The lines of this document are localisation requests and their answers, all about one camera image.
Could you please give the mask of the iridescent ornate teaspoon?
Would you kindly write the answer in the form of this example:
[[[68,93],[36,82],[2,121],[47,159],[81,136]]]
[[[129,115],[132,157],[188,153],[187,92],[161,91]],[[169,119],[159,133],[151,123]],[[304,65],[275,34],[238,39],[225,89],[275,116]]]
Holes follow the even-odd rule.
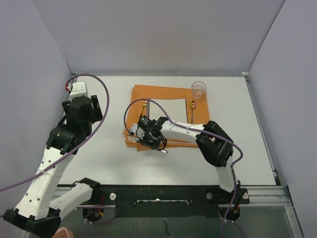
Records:
[[[190,103],[190,109],[191,109],[191,120],[190,124],[194,123],[194,109],[196,108],[196,102],[194,100],[191,101]]]

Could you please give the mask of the clear drinking glass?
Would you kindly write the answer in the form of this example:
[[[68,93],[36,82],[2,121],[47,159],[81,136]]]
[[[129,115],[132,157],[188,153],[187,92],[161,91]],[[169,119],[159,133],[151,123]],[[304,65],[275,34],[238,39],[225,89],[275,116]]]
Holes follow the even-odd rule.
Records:
[[[202,98],[206,93],[206,84],[202,81],[195,81],[191,85],[191,90],[194,99],[200,99]]]

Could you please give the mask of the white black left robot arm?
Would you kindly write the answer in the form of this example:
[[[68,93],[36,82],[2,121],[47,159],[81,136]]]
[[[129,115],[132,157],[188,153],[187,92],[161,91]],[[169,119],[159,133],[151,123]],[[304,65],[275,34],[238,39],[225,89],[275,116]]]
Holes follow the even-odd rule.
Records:
[[[77,146],[92,135],[92,124],[103,115],[96,95],[78,96],[62,102],[65,115],[49,134],[36,177],[15,208],[8,209],[3,220],[40,238],[51,238],[61,220],[77,205],[94,204],[101,194],[98,188],[79,184],[74,192],[53,200],[53,194],[66,167],[77,154]]]

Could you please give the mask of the white square plate black rim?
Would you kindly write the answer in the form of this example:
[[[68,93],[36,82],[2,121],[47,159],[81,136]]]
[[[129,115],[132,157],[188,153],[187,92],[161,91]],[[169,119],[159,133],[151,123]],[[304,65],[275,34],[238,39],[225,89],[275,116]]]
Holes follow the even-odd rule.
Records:
[[[187,123],[186,99],[153,99],[161,105],[173,121]],[[149,118],[164,117],[163,111],[153,102],[149,103]]]

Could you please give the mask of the gold spoon dark handle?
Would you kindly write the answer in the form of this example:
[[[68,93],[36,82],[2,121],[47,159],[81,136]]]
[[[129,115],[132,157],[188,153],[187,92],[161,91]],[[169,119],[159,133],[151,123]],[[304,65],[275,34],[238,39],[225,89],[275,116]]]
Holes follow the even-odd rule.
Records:
[[[141,113],[140,113],[140,118],[142,118],[142,116],[143,116],[143,114],[144,114],[144,110],[146,109],[146,107],[147,107],[147,101],[144,100],[144,101],[142,102],[142,110],[141,110]]]

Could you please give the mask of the orange cloth napkin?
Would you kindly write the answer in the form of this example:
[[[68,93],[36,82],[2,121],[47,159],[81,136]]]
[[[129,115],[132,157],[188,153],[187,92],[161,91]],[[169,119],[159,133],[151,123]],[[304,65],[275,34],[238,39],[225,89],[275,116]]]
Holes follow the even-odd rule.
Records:
[[[149,86],[149,85],[135,85],[131,92],[131,102],[136,99],[141,98],[150,98],[150,99],[159,99],[159,100],[176,100],[176,99],[185,99],[186,105],[186,119],[185,122],[190,122],[191,120],[191,109],[190,103],[192,100],[196,102],[196,108],[194,109],[193,122],[194,124],[205,124],[210,120],[208,103],[206,95],[203,95],[200,99],[194,99],[192,90],[189,88],[175,88],[175,87],[161,87],[161,86]],[[163,103],[159,104],[165,109],[168,115],[176,121],[176,116],[172,116],[172,113],[176,112],[176,108],[180,107],[172,106],[172,102],[167,102],[167,106],[163,106]],[[134,103],[129,109],[127,116],[127,125],[131,127],[133,123],[136,123],[139,119],[139,115],[142,110],[142,100],[140,102]],[[124,130],[123,134],[125,135],[125,143],[127,147],[136,148],[137,152],[150,150],[149,147],[143,146],[138,143],[134,143],[132,140],[137,139],[136,136],[129,137],[128,132]],[[198,148],[196,143],[190,143],[188,141],[168,138],[168,143],[166,148]]]

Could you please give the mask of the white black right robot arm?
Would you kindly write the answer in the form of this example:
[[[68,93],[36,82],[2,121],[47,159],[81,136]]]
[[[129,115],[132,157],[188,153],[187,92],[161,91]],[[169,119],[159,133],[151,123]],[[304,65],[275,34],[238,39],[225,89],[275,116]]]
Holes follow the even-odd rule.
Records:
[[[216,122],[188,124],[170,122],[166,117],[151,120],[143,116],[131,129],[138,143],[153,150],[165,150],[168,139],[195,143],[204,159],[216,169],[221,199],[230,203],[238,197],[231,171],[233,141]]]

